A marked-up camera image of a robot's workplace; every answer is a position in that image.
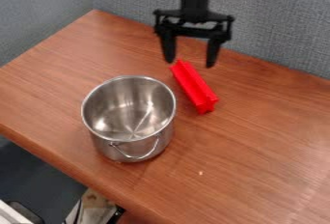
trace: wooden table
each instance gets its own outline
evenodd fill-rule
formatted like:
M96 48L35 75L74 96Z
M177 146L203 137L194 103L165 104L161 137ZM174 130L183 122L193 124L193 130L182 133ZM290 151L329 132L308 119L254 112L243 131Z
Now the wooden table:
M153 28L92 11L0 69L0 133L150 223L330 222L330 81L179 40L221 97L199 116L163 60ZM121 164L98 153L82 100L122 74L159 78L178 98L165 153Z

